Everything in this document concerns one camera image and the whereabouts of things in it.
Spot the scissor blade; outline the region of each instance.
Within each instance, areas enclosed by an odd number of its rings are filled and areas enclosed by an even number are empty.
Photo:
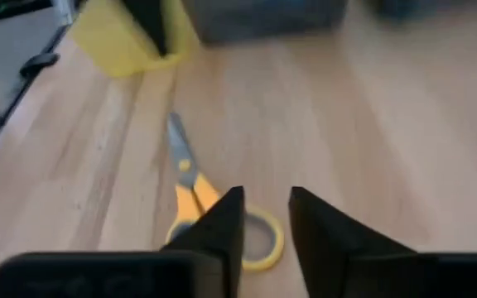
[[[193,188],[198,175],[198,169],[195,159],[192,156],[183,125],[181,125],[180,116],[177,113],[169,113],[167,119],[167,132],[169,137],[169,145],[172,151],[172,162],[177,171],[180,169],[181,161],[189,161],[190,168],[188,171],[179,171],[179,183],[185,187]]]

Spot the scissors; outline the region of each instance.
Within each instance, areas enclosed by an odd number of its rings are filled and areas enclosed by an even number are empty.
[[[179,171],[176,183],[178,211],[176,219],[166,235],[166,242],[185,232],[218,200],[218,191],[210,184],[195,163],[190,150],[180,116],[170,113],[167,119],[167,132],[172,151],[174,167]],[[269,233],[271,248],[262,257],[251,258],[243,255],[242,265],[245,270],[262,271],[272,267],[281,257],[284,235],[279,222],[268,212],[246,205],[246,223],[263,227]]]

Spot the wooden desk surface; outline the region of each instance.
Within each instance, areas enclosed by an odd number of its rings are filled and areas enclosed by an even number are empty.
[[[243,297],[304,297],[287,217],[303,185],[420,250],[477,250],[477,10],[403,29],[350,7],[335,35],[201,50],[108,79],[65,38],[0,135],[0,261],[150,250],[173,220],[166,115],[221,191],[275,214],[286,250]]]

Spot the yellow scissors handle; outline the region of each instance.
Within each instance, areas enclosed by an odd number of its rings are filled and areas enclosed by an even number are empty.
[[[198,174],[193,190],[182,185],[176,185],[178,213],[176,219],[166,234],[166,242],[188,229],[200,216],[209,210],[219,200],[219,194],[204,175]],[[262,271],[273,266],[281,257],[284,244],[284,234],[279,222],[268,212],[251,205],[246,206],[246,220],[256,219],[265,223],[272,234],[272,248],[270,253],[258,260],[248,260],[243,257],[242,264],[245,270]]]

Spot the yellow container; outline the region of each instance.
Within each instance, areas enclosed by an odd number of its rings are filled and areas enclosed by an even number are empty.
[[[165,56],[119,0],[89,0],[70,34],[105,73],[131,75],[170,66],[199,43],[181,0],[162,0],[161,14],[169,50]]]

